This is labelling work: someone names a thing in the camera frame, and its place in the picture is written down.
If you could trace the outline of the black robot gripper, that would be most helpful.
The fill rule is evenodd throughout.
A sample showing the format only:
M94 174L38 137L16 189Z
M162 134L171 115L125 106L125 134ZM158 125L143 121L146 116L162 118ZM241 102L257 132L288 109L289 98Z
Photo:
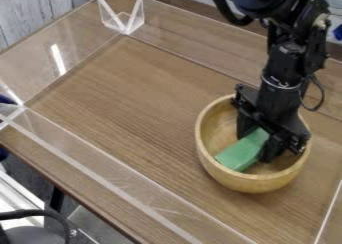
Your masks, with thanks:
M262 77L260 88L245 84L236 86L232 104L237 108L237 136L246 137L257 128L269 133L260 161L270 163L286 150L304 153L312 138L309 127L300 118L309 84L301 78L296 84L282 85Z

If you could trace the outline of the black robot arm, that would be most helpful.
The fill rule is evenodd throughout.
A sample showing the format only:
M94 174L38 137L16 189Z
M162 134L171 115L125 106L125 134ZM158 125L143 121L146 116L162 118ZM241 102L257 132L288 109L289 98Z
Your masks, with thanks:
M226 20L246 26L256 21L268 28L268 63L261 86L236 87L233 105L238 110L237 132L245 138L254 130L266 132L258 159L272 161L285 151L301 154L312 134L300 118L300 109L316 111L305 103L316 73L329 57L326 36L330 10L326 0L213 0Z

